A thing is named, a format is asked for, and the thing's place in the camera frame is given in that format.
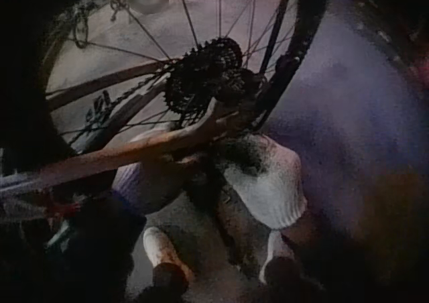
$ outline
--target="pavement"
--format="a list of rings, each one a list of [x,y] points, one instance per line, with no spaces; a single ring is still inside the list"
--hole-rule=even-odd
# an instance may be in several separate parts
[[[223,34],[246,1],[223,0]],[[198,40],[216,37],[218,1],[186,2]],[[253,38],[263,31],[275,5],[276,0],[257,0]],[[126,12],[120,12],[115,23],[110,21],[111,14],[106,6],[90,17],[91,41],[163,57]],[[160,45],[168,49],[170,56],[180,56],[192,47],[193,39],[180,0],[170,0],[163,12],[138,18]],[[249,18],[248,9],[231,32],[242,48],[247,47]],[[293,20],[292,13],[287,15],[282,34],[290,29]],[[427,105],[423,104],[415,83],[392,62],[398,53],[381,49],[379,41],[377,29],[365,29],[365,20],[352,3],[332,0],[302,66],[263,127],[269,136],[300,155],[304,192],[311,210],[325,217],[334,232],[352,239],[362,235],[361,217],[367,204],[371,204],[366,196],[381,178],[413,174],[422,188],[429,186],[429,161],[425,157],[429,146]],[[250,68],[257,68],[261,53],[252,57]],[[72,42],[66,42],[48,91],[142,62],[147,60],[93,46],[79,50]],[[109,88],[109,92],[114,98],[139,80],[118,84]],[[93,97],[56,111],[53,116],[59,129],[78,128]],[[154,101],[132,122],[159,111],[163,103],[161,99]],[[127,130],[111,145],[123,143],[142,130],[141,127]],[[259,266],[265,259],[268,230],[252,219],[238,198],[229,199],[224,194],[221,200],[222,220],[240,248],[255,262],[250,278],[227,263],[227,252],[216,229],[195,210],[186,195],[148,217],[148,226],[163,228],[184,261],[196,271],[196,283],[186,294],[191,302],[236,302],[256,285]],[[404,227],[406,231],[413,228]],[[151,282],[151,266],[141,239],[133,258],[135,268],[128,279],[130,296]]]

